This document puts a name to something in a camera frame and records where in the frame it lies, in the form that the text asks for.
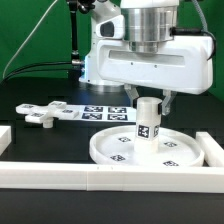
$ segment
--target green backdrop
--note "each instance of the green backdrop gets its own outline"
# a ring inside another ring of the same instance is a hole
[[[30,34],[53,0],[1,0],[0,13],[0,73]],[[203,0],[200,4],[205,12],[209,30],[218,41],[214,58],[214,84],[210,92],[224,100],[224,17],[222,0]],[[191,2],[181,2],[179,26],[201,27],[200,20]],[[79,51],[82,56],[90,49],[90,15],[78,15]],[[13,61],[7,73],[17,67],[46,61],[67,61],[71,53],[71,28],[68,6],[58,0],[36,33]]]

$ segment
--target white circular platform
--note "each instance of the white circular platform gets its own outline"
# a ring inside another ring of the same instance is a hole
[[[204,152],[180,132],[160,128],[156,153],[134,151],[136,126],[105,129],[90,140],[90,156],[98,164],[133,166],[202,166]]]

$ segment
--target white plastic piece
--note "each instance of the white plastic piece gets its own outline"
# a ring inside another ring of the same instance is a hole
[[[25,117],[26,122],[43,124],[44,128],[53,127],[53,117],[63,120],[72,120],[78,116],[79,111],[66,109],[67,103],[53,101],[48,106],[40,107],[31,104],[22,104],[16,107],[16,112],[19,114],[28,114]]]
[[[0,188],[87,190],[91,165],[0,162]]]
[[[161,124],[159,104],[162,100],[153,97],[138,99],[134,150],[139,153],[158,151],[158,134]]]
[[[105,23],[108,22],[112,22],[114,25],[114,36],[113,37],[109,37],[109,39],[122,39],[124,37],[124,16],[120,15],[120,16],[116,16],[110,20],[106,20],[102,23],[99,23],[96,26],[96,35],[100,38],[102,38],[103,36],[101,35],[101,26]]]
[[[196,140],[205,153],[205,161],[210,167],[224,167],[223,148],[207,133],[199,132]]]
[[[26,119],[29,119],[29,122],[33,122],[33,120],[35,120],[35,123],[41,123],[47,119],[47,117],[45,117],[46,119],[42,120],[41,116],[46,116],[48,111],[52,112],[52,108],[49,109],[49,107],[22,104],[16,108],[16,111],[20,114],[34,114],[34,117],[29,118],[29,115],[26,117]],[[61,120],[71,121],[136,122],[136,109],[132,107],[114,107],[102,105],[67,105],[65,109],[57,109],[54,112],[54,116]]]
[[[11,143],[11,127],[10,126],[0,126],[0,155]]]
[[[224,169],[98,165],[88,172],[88,191],[224,193]]]
[[[200,94],[213,82],[212,39],[176,36],[159,43],[156,54],[131,52],[129,44],[102,40],[97,65],[103,79],[175,92]]]
[[[134,150],[136,126],[121,126],[98,132],[90,140],[90,156],[102,165],[202,166],[204,152],[191,137],[160,128],[156,153]]]
[[[142,8],[155,8],[155,7],[170,7],[170,6],[178,6],[179,0],[122,0],[121,8],[134,8],[134,9],[142,9]]]

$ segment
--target cylindrical metal component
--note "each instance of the cylindrical metal component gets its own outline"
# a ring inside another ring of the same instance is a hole
[[[81,65],[85,65],[85,62],[84,61],[81,61],[79,59],[73,59],[72,60],[72,65],[73,66],[81,66]]]
[[[173,39],[170,28],[176,26],[177,7],[122,9],[121,13],[125,17],[124,40],[131,42],[131,50],[154,52],[156,45],[148,43]]]
[[[157,42],[130,42],[129,47],[131,51],[139,53],[156,53],[158,51]]]
[[[155,153],[158,150],[158,134],[161,123],[160,104],[153,97],[138,99],[136,136],[134,150],[140,153]]]

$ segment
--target white cylinder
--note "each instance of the white cylinder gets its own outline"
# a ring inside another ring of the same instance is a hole
[[[43,122],[43,128],[53,128],[53,121],[54,121],[54,118],[52,118],[52,117],[47,118]]]
[[[134,150],[140,153],[155,153],[158,150],[158,134],[161,124],[160,104],[153,97],[138,99]]]

